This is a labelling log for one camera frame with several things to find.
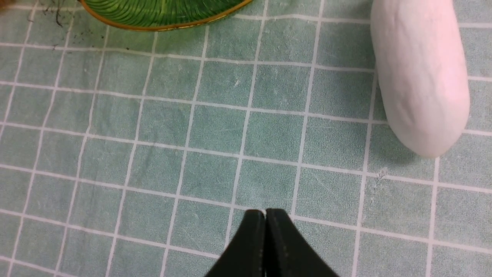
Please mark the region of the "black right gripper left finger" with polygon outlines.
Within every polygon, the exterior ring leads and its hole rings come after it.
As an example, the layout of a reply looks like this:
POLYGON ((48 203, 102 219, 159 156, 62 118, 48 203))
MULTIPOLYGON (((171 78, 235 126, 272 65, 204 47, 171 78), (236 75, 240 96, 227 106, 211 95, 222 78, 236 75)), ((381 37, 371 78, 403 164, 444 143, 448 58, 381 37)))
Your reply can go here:
POLYGON ((263 212, 248 209, 232 240, 206 277, 263 277, 265 230, 263 212))

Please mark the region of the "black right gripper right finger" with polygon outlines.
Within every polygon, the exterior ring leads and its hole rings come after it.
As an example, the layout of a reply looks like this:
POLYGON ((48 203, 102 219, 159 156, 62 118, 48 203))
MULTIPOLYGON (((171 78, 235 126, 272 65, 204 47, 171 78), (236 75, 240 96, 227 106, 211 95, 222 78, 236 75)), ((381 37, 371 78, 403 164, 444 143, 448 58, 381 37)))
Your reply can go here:
POLYGON ((309 245, 283 209, 266 210, 267 277, 337 277, 309 245))

